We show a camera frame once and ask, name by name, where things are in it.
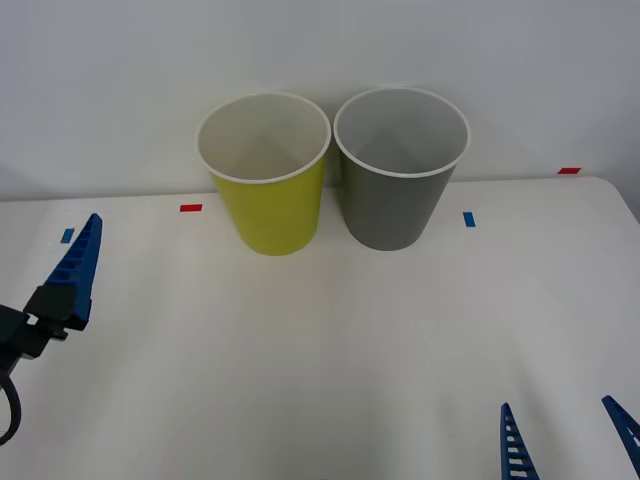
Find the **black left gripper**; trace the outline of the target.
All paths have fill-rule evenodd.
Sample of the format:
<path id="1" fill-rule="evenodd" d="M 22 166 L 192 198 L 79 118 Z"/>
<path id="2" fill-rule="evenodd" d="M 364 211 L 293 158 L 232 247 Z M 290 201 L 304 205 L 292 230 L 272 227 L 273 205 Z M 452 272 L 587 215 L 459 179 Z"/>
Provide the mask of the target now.
<path id="1" fill-rule="evenodd" d="M 102 226 L 101 217 L 91 214 L 61 261 L 32 294 L 25 313 L 1 306 L 2 373 L 10 375 L 20 359 L 40 357 L 48 343 L 46 337 L 63 341 L 67 329 L 86 328 Z M 35 325 L 28 323 L 28 314 L 37 318 Z"/>

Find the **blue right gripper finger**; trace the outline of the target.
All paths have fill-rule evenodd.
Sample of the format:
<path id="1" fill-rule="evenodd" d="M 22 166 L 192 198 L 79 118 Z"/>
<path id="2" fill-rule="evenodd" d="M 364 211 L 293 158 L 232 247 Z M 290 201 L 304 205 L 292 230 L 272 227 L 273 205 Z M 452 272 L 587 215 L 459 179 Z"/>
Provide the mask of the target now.
<path id="1" fill-rule="evenodd" d="M 500 452 L 502 480 L 540 479 L 508 403 L 500 410 Z"/>
<path id="2" fill-rule="evenodd" d="M 627 452 L 630 462 L 640 477 L 639 423 L 610 395 L 601 399 Z"/>

